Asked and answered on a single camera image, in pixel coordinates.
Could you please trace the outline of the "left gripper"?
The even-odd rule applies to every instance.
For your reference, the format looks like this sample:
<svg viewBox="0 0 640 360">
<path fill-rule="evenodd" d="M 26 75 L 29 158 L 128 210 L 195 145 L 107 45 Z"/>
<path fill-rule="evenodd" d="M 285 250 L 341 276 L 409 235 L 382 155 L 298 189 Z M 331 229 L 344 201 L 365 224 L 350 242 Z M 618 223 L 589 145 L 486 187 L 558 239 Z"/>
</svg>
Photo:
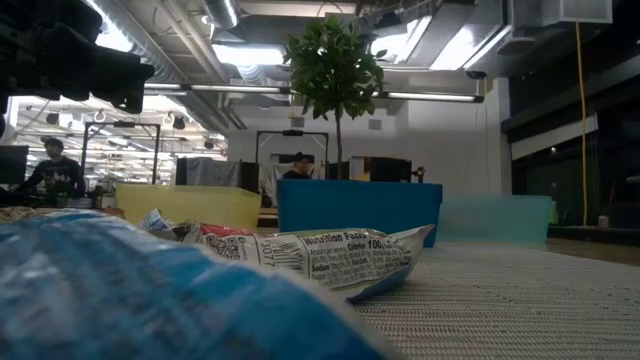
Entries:
<svg viewBox="0 0 640 360">
<path fill-rule="evenodd" d="M 1 98 L 92 94 L 141 113 L 152 65 L 95 44 L 103 18 L 80 0 L 1 1 Z"/>
</svg>

